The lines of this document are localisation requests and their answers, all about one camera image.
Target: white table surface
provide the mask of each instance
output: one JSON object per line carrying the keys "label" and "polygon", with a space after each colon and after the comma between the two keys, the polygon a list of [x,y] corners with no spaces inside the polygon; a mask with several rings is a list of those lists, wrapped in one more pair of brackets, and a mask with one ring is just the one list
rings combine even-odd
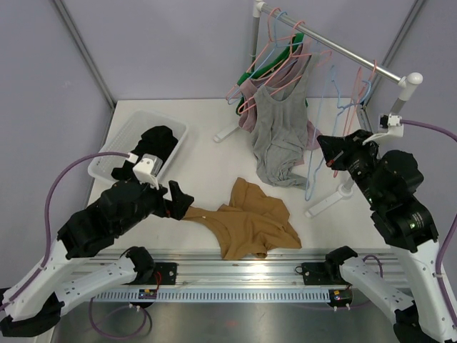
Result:
{"label": "white table surface", "polygon": [[[320,99],[308,99],[308,116],[315,122]],[[108,139],[116,134],[126,120],[137,110],[159,111],[181,119],[189,124],[189,134],[175,159],[160,182],[176,180],[184,193],[195,198],[195,207],[217,210],[228,204],[232,186],[237,177],[258,184],[263,191],[282,199],[291,213],[290,223],[301,238],[303,249],[333,249],[349,245],[354,249],[387,249],[381,235],[370,219],[367,201],[355,187],[350,200],[342,200],[317,217],[309,219],[305,211],[335,192],[336,187],[348,178],[340,172],[336,179],[333,171],[325,165],[318,173],[318,183],[311,201],[305,201],[303,190],[296,188],[272,187],[264,184],[256,174],[256,160],[252,153],[249,133],[238,130],[221,143],[213,136],[237,120],[235,106],[229,106],[223,99],[191,100],[128,100],[117,104]],[[330,134],[337,113],[336,99],[324,99],[319,129]],[[339,120],[337,134],[342,134],[346,114]],[[358,122],[353,131],[359,128]],[[313,168],[322,157],[321,150],[313,155]],[[309,151],[305,162],[309,160]],[[307,166],[295,167],[294,172],[307,175]],[[95,201],[108,185],[95,180],[89,203]],[[150,216],[128,233],[117,239],[111,249],[126,249],[144,246],[172,252],[214,252],[219,250],[215,236],[203,225],[160,219]]]}

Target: gray floor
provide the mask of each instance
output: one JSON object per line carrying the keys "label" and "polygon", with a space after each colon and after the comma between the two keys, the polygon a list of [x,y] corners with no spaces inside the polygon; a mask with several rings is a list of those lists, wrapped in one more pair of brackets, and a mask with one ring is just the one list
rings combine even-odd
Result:
{"label": "gray floor", "polygon": [[[114,303],[95,303],[100,320]],[[321,310],[303,308],[318,307]],[[128,342],[185,343],[294,343],[294,342],[397,342],[387,318],[372,304],[351,311],[322,310],[324,304],[172,304],[149,307],[154,327]],[[62,318],[52,342],[113,342],[89,329],[88,303]],[[142,316],[133,310],[115,314],[101,328],[110,334],[133,332]]]}

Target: pink hanger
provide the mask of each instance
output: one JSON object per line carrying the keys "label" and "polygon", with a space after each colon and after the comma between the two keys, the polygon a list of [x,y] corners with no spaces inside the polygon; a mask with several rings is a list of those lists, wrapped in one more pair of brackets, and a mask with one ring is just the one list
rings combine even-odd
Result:
{"label": "pink hanger", "polygon": [[[311,42],[313,41],[313,39],[311,38],[308,38],[304,43],[303,43],[303,50],[304,51],[308,51],[309,50],[309,47],[311,46]],[[265,77],[266,75],[268,75],[270,72],[274,71],[278,66],[279,64],[283,63],[282,61],[279,61],[277,64],[275,64],[270,70],[268,70],[266,73],[262,74],[258,80],[262,79],[263,77]]]}
{"label": "pink hanger", "polygon": [[[373,80],[373,77],[376,74],[376,68],[378,67],[378,62],[376,60],[374,60],[373,64],[374,64],[374,67],[373,67],[373,70],[371,71],[370,77],[368,78],[369,81]],[[351,96],[351,101],[354,101],[355,104],[358,104],[360,102],[360,100],[362,99],[362,96],[366,92],[366,87],[368,86],[367,84],[365,84],[365,86],[363,86],[361,89],[361,82],[362,82],[362,67],[359,67],[357,70],[356,81],[354,82],[354,87],[352,88],[352,96]],[[352,127],[353,120],[356,116],[356,112],[357,112],[357,106],[354,106],[352,109],[351,108],[348,109],[348,113],[346,115],[346,122],[344,123],[343,136],[346,136],[351,132],[351,127]],[[337,175],[338,175],[338,171],[336,170],[333,172],[333,177],[336,177]]]}
{"label": "pink hanger", "polygon": [[[304,20],[300,20],[299,22],[297,22],[293,28],[292,28],[292,33],[295,31],[296,27],[298,25],[300,25],[301,23],[304,23],[305,24],[305,21]],[[288,55],[288,58],[282,63],[281,67],[279,67],[277,70],[275,70],[274,73],[272,73],[272,75],[270,75],[270,77],[268,78],[268,80],[266,80],[266,82],[264,83],[265,85],[267,85],[267,83],[270,82],[270,80],[278,73],[278,71],[280,71],[285,65],[287,65],[287,62],[290,61],[290,59],[292,58],[299,58],[299,57],[303,57],[303,56],[311,56],[312,53],[306,53],[306,54],[301,54],[301,55],[293,55],[293,52],[292,52],[292,45],[293,44],[293,36],[291,36],[291,43],[289,45],[289,49],[290,49],[290,52],[289,52],[289,55]],[[322,64],[325,64],[330,58],[331,58],[331,50],[325,50],[325,51],[322,51],[321,52],[321,55],[323,54],[328,54],[328,58],[325,59],[324,61],[322,61],[321,63],[317,64],[316,66],[321,66]],[[274,94],[278,93],[280,90],[286,88],[289,84],[292,84],[293,82],[299,80],[301,78],[301,75],[300,76],[297,76],[295,79],[293,79],[292,81],[290,81],[289,83],[285,84],[284,86],[276,89],[273,93],[271,93],[270,95],[273,96]],[[256,103],[250,105],[249,107],[246,107],[246,105],[251,101],[253,100],[254,97],[252,96],[251,98],[249,98],[248,100],[245,100],[244,103],[238,108],[238,114],[243,114],[244,112],[248,111],[249,109],[252,109],[256,106]]]}
{"label": "pink hanger", "polygon": [[[293,36],[287,36],[287,37],[282,37],[282,38],[278,38],[277,40],[273,40],[273,37],[271,36],[271,24],[270,24],[270,20],[271,20],[271,16],[273,15],[274,12],[276,11],[281,11],[281,9],[279,7],[276,7],[274,9],[271,10],[270,14],[268,15],[268,19],[267,19],[267,27],[268,27],[268,42],[266,43],[265,47],[262,49],[262,51],[260,52],[260,54],[257,55],[256,59],[254,60],[254,62],[252,62],[252,64],[249,66],[248,70],[246,70],[246,73],[249,73],[252,69],[253,66],[256,65],[258,59],[262,56],[262,54],[267,50],[267,48],[269,47],[269,45],[271,43],[276,43],[277,41],[283,41],[285,39],[291,39],[293,40]],[[238,85],[235,85],[233,87],[230,88],[230,90],[227,92],[226,94],[226,100],[228,101],[229,100],[229,97],[231,95],[231,93],[235,90],[235,88],[237,87]],[[233,96],[237,95],[238,93],[240,92],[240,89],[238,89],[235,94],[233,94]]]}

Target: clothes hanger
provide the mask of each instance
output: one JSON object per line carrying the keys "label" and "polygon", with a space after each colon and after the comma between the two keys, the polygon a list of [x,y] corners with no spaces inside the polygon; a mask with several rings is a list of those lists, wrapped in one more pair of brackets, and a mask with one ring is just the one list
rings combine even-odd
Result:
{"label": "clothes hanger", "polygon": [[[301,24],[301,23],[305,23],[305,21],[303,20],[300,20],[299,22],[297,22],[293,28],[292,28],[292,33],[295,31],[296,27]],[[311,56],[312,53],[306,53],[306,54],[300,54],[300,55],[293,55],[293,52],[292,52],[292,39],[291,39],[291,42],[289,44],[289,56],[287,58],[287,60],[285,60],[281,67],[277,70],[275,70],[274,73],[272,73],[272,75],[270,75],[270,77],[268,78],[268,80],[266,80],[266,82],[264,83],[265,85],[267,85],[267,83],[279,72],[279,70],[281,70],[283,68],[283,66],[287,65],[287,63],[289,62],[290,59],[292,58],[299,58],[299,57],[303,57],[303,56]],[[321,52],[321,56],[324,55],[324,54],[328,54],[328,58],[325,59],[324,61],[318,63],[316,66],[321,66],[323,64],[325,64],[330,58],[331,58],[331,54],[332,54],[332,51],[331,50],[325,50],[325,51],[322,51]],[[292,84],[294,83],[295,81],[298,81],[299,79],[301,78],[301,75],[300,76],[297,76],[295,79],[293,79],[292,81],[290,81],[289,83],[285,84],[284,86],[280,87],[280,88],[277,88],[275,91],[273,91],[273,93],[271,93],[270,95],[273,96],[274,94],[278,93],[280,90],[286,88],[289,84]],[[256,106],[256,104],[252,104],[250,105],[249,107],[246,107],[246,105],[248,104],[248,102],[250,102],[250,100],[253,99],[253,96],[251,98],[249,98],[248,100],[245,100],[245,102],[238,108],[238,114],[243,114],[244,112],[248,111],[249,109],[252,109]]]}
{"label": "clothes hanger", "polygon": [[[278,41],[282,41],[282,40],[289,40],[289,39],[292,39],[293,41],[295,41],[295,39],[298,37],[297,35],[292,35],[292,36],[286,36],[286,37],[283,37],[283,38],[277,38],[277,34],[276,34],[276,23],[279,19],[280,16],[282,16],[283,14],[287,14],[287,12],[285,11],[281,11],[278,16],[276,16],[275,20],[274,20],[274,25],[273,25],[273,30],[274,30],[274,40],[273,38],[271,37],[271,15],[275,12],[279,10],[280,11],[280,8],[276,7],[275,9],[271,10],[270,14],[268,15],[268,19],[267,19],[267,26],[268,26],[268,43],[267,45],[263,48],[263,50],[261,51],[261,53],[257,56],[256,60],[252,63],[252,65],[250,65],[250,67],[248,68],[248,70],[241,76],[240,80],[237,82],[237,84],[235,86],[233,86],[230,91],[228,91],[227,95],[226,95],[226,100],[228,101],[228,104],[233,104],[234,102],[236,101],[233,101],[231,102],[231,100],[237,96],[237,95],[240,95],[239,97],[235,98],[236,100],[242,98],[241,96],[241,90],[239,89],[239,85],[240,85],[240,82],[243,82],[245,81],[246,79],[252,79],[252,78],[255,78],[257,79],[256,75],[262,71],[262,69],[265,69],[265,67],[263,66],[267,61],[268,59],[270,58],[270,56],[275,52],[275,50],[277,50],[278,48],[284,48],[284,47],[287,47],[289,44],[287,45],[283,45],[283,46],[280,46],[278,45]],[[256,70],[252,71],[251,72],[251,69],[253,68],[253,66],[255,65],[255,63],[257,62],[257,59],[260,58],[260,56],[265,52],[265,50],[268,48],[269,44],[271,43],[274,43],[274,47],[273,47],[273,50],[270,51],[270,53],[268,54],[268,56],[262,61],[262,63],[260,65],[257,66]],[[301,45],[303,43],[303,40],[300,40],[296,43],[293,43],[293,47],[294,49],[296,49],[296,47],[298,45]],[[276,57],[276,60],[278,60],[276,62],[276,65],[279,65],[281,63],[283,63],[283,59],[286,57],[283,57],[281,58],[280,57],[281,54]],[[263,77],[265,76],[267,73],[270,72],[271,69],[275,68],[276,67],[273,66],[271,68],[267,68],[267,70],[263,71],[262,75],[260,77]]]}
{"label": "clothes hanger", "polygon": [[[369,80],[362,80],[362,82],[365,84],[365,86],[363,87],[364,90],[366,90],[365,94],[363,95],[363,97],[360,99],[360,102],[359,103],[354,103],[353,102],[353,99],[351,99],[351,101],[349,102],[349,104],[347,105],[344,105],[344,106],[341,106],[340,105],[340,100],[341,100],[341,92],[340,92],[340,89],[338,87],[338,84],[336,83],[336,70],[335,70],[335,66],[333,65],[331,68],[330,68],[330,75],[331,75],[331,82],[333,83],[333,85],[335,86],[336,88],[336,93],[338,94],[338,99],[336,101],[336,108],[337,109],[340,109],[340,112],[336,114],[335,116],[335,124],[333,125],[333,130],[332,130],[332,133],[331,133],[331,136],[335,136],[335,133],[336,133],[336,127],[338,125],[338,119],[340,117],[340,115],[342,115],[342,113],[345,112],[345,110],[351,108],[352,106],[358,106],[359,104],[363,103],[365,101],[365,99],[367,98],[367,96],[370,94],[370,91],[371,91],[371,82]],[[315,142],[316,140],[316,133],[317,133],[317,127],[318,127],[318,121],[319,121],[319,118],[321,116],[321,108],[322,108],[322,103],[323,103],[323,97],[324,97],[324,94],[325,94],[325,90],[326,90],[326,85],[327,85],[327,81],[326,80],[326,83],[324,84],[323,86],[323,92],[322,92],[322,97],[321,97],[321,102],[319,103],[319,108],[318,108],[318,114],[317,114],[317,120],[316,120],[316,125],[315,125],[315,128],[314,128],[314,133],[313,133],[313,143]],[[319,162],[319,165],[317,166],[316,169],[314,169],[314,173],[313,173],[313,184],[310,188],[310,177],[311,177],[311,162],[313,160],[313,150],[311,150],[311,155],[309,157],[309,163],[308,163],[308,181],[306,182],[306,188],[305,188],[305,200],[306,201],[309,201],[311,200],[311,197],[313,196],[313,193],[314,193],[314,188],[316,187],[316,178],[317,178],[317,173],[319,171],[319,169],[321,169],[322,165],[323,165],[323,162],[325,161],[324,158],[321,159],[321,161]]]}
{"label": "clothes hanger", "polygon": [[[281,9],[279,7],[275,7],[274,9],[271,10],[271,12],[270,12],[270,14],[268,15],[268,18],[267,18],[267,22],[266,23],[267,23],[267,27],[268,27],[268,42],[266,43],[265,47],[261,50],[261,52],[257,55],[257,57],[254,59],[252,64],[249,66],[249,68],[246,70],[246,73],[251,73],[251,75],[249,76],[249,79],[252,78],[252,76],[266,63],[268,58],[275,52],[275,50],[280,47],[280,46],[278,46],[277,42],[290,38],[290,36],[283,37],[283,38],[280,38],[280,39],[277,39],[275,37],[275,39],[273,40],[273,38],[271,37],[270,20],[271,20],[271,16],[276,11],[281,11]],[[265,51],[267,50],[267,48],[270,46],[271,43],[274,43],[273,49],[270,51],[268,56],[262,61],[262,63],[260,65],[258,65],[254,71],[252,71],[252,68],[256,65],[257,61],[260,59],[260,57],[263,55],[263,53],[265,53]],[[237,85],[234,85],[228,91],[228,93],[226,94],[226,100],[227,101],[230,101],[230,99],[232,99],[237,93],[239,93],[239,89],[236,89],[236,87],[237,87]]]}
{"label": "clothes hanger", "polygon": [[[368,78],[368,80],[371,82],[373,80],[373,77],[375,76],[376,74],[376,67],[378,66],[378,62],[376,60],[373,61],[373,70],[371,71],[371,75],[370,77]],[[361,95],[365,92],[365,89],[366,89],[366,86],[362,87],[362,89],[360,89],[360,80],[362,78],[362,67],[359,67],[358,70],[357,70],[357,75],[356,75],[356,83],[354,84],[354,88],[352,90],[352,101],[355,99],[355,96],[357,96],[357,101],[356,103],[360,103],[361,102]],[[358,80],[358,91],[356,91],[356,84],[357,84],[357,80]],[[354,108],[352,108],[352,114],[350,115],[350,112],[351,110],[348,110],[348,113],[346,115],[346,122],[344,123],[344,129],[343,129],[343,136],[347,136],[349,134],[349,132],[351,132],[351,127],[352,127],[352,123],[353,123],[353,120],[354,118],[356,117],[356,112],[357,112],[357,106],[355,106]],[[338,171],[334,171],[333,172],[333,177],[337,177],[338,176]]]}
{"label": "clothes hanger", "polygon": [[[313,39],[311,38],[308,38],[304,43],[303,43],[303,47],[305,49],[305,51],[308,51],[310,46],[311,46],[311,43],[312,43]],[[284,68],[281,69],[284,70],[285,68],[287,68],[288,66],[291,66],[293,64],[295,64],[297,62],[297,60],[295,61],[292,61],[290,64],[288,64],[287,66],[285,66]],[[275,64],[271,69],[269,69],[268,71],[266,71],[264,74],[262,74],[259,78],[259,79],[262,79],[264,78],[266,75],[268,75],[269,73],[271,73],[272,71],[275,71],[276,69],[278,69],[279,65],[283,63],[283,61],[279,61],[277,64]]]}
{"label": "clothes hanger", "polygon": [[[274,23],[273,23],[273,35],[274,35],[274,41],[278,41],[277,37],[278,37],[278,34],[276,32],[276,27],[277,27],[277,22],[278,20],[280,19],[280,17],[283,15],[283,14],[287,14],[287,12],[285,11],[282,11],[280,12],[275,20],[274,20]],[[302,47],[305,49],[304,51],[308,51],[306,49],[309,48],[309,45],[311,45],[311,42],[308,42],[306,44],[306,46],[304,46],[304,43],[303,43],[303,40],[304,40],[304,34],[303,33],[299,33],[299,34],[295,34],[293,35],[293,44],[294,45],[294,48],[296,49],[295,51],[293,51],[293,53],[297,53],[297,51],[300,49],[300,45],[302,45]],[[251,82],[256,82],[256,87],[259,88],[264,82],[265,80],[267,80],[268,77],[265,77],[265,75],[267,75],[267,73],[269,73],[270,71],[274,70],[274,68],[276,68],[277,66],[279,66],[280,64],[282,64],[288,57],[289,55],[289,52],[290,52],[290,47],[289,47],[289,44],[286,44],[284,46],[281,46],[281,47],[284,47],[286,48],[285,50],[283,50],[276,58],[274,61],[272,61],[268,66],[265,66],[263,67],[262,69],[259,69],[255,74],[252,74],[252,81]],[[298,61],[298,59],[295,59],[294,61],[292,61],[288,66],[285,66],[284,68],[282,68],[281,70],[278,71],[277,75],[276,75],[276,80],[277,82],[280,82],[282,80],[282,76],[279,75],[279,74],[282,74],[282,73],[285,73],[284,77],[287,76],[287,73],[292,70],[293,68],[293,64],[295,64],[296,62]],[[247,76],[246,76],[246,73],[241,76],[241,78],[239,79],[239,81],[236,83],[238,84],[239,87],[241,87],[241,85],[248,79]],[[238,105],[236,106],[236,110],[235,112],[238,113],[238,110],[239,108],[241,107],[241,105],[243,105],[244,103],[244,96],[243,94],[240,94],[240,97],[238,98],[240,99]]]}

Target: green garment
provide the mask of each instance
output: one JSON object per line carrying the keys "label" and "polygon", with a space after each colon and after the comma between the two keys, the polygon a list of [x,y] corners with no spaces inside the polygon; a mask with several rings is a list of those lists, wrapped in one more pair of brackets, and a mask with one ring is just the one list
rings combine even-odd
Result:
{"label": "green garment", "polygon": [[[303,42],[303,38],[304,37],[305,37],[305,35],[303,33],[301,33],[301,32],[296,34],[295,37],[293,38],[292,44]],[[298,48],[298,44],[297,45],[293,45],[292,46],[292,52],[294,53],[297,48]],[[278,55],[278,57],[276,57],[274,59],[274,61],[272,61],[271,63],[267,64],[266,66],[263,66],[259,70],[255,71],[254,75],[251,77],[251,79],[258,79],[260,76],[264,75],[268,70],[274,68],[275,65],[279,64],[279,62],[284,62],[285,60],[287,60],[290,51],[291,51],[291,49],[287,46]],[[245,80],[249,79],[249,77],[251,75],[252,75],[251,72],[243,73],[243,75],[241,75],[240,79],[238,80],[238,82],[236,82],[236,84],[237,85],[241,85],[243,82],[245,82]],[[240,116],[240,114],[238,113],[238,109],[241,107],[241,105],[243,103],[244,103],[244,98],[242,97],[240,99],[240,102],[238,103],[238,106],[236,107],[236,110],[235,110],[236,114],[238,114],[239,116]],[[305,105],[306,105],[306,107],[308,107],[308,101],[306,99],[305,99]]]}

